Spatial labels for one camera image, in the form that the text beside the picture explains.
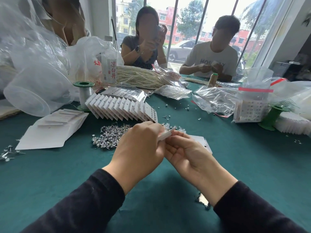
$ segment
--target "water bottle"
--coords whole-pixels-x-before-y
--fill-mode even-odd
[[[101,66],[103,73],[103,83],[117,83],[117,51],[113,47],[113,37],[105,36],[105,41],[109,44],[101,53]]]

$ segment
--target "bottle label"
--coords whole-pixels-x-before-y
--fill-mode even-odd
[[[117,82],[117,59],[104,59],[102,60],[104,83]]]

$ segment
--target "woman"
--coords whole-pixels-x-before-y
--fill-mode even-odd
[[[79,0],[20,0],[21,12],[28,18],[37,16],[34,21],[54,32],[68,46],[90,32],[85,29],[85,18]]]
[[[95,171],[22,233],[103,232],[127,193],[164,157],[206,197],[230,232],[306,233],[235,179],[189,135],[173,131],[166,141],[157,142],[163,131],[161,124],[150,121],[129,129],[110,164]]]
[[[162,26],[158,31],[158,13],[150,6],[138,11],[136,18],[136,36],[126,36],[121,45],[121,55],[125,65],[143,69],[152,69],[152,64],[167,67],[166,56],[163,50],[167,28]]]

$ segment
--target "thread spool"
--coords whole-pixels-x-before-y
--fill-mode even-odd
[[[275,128],[273,126],[276,120],[278,119],[278,117],[280,116],[280,114],[282,112],[288,112],[288,111],[289,109],[287,108],[282,108],[280,106],[271,105],[270,112],[267,114],[266,117],[263,118],[263,120],[260,123],[258,123],[258,125],[266,130],[274,131]]]
[[[216,85],[216,81],[218,79],[218,74],[216,73],[212,73],[211,77],[210,77],[210,80],[208,82],[208,88],[212,88]]]
[[[79,87],[80,105],[77,107],[81,111],[90,111],[85,105],[86,100],[93,94],[92,86],[95,84],[89,81],[78,81],[73,84]]]

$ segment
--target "pile of earring studs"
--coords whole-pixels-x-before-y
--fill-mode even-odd
[[[130,125],[123,125],[121,127],[115,125],[103,126],[100,129],[101,135],[99,137],[92,135],[93,145],[107,149],[116,148],[121,136],[123,136],[123,134],[126,133],[130,127]]]
[[[19,155],[19,154],[25,154],[20,152],[19,150],[13,150],[13,146],[9,145],[3,150],[3,153],[0,156],[0,161],[10,161],[11,159],[14,159],[13,156]]]
[[[166,130],[170,130],[170,129],[172,129],[172,128],[175,128],[175,130],[177,130],[177,131],[186,133],[186,130],[183,129],[183,128],[181,128],[180,126],[179,126],[179,127],[177,127],[177,126],[170,126],[169,123],[166,123],[166,124],[162,123],[161,125],[162,125],[163,127],[165,127]]]

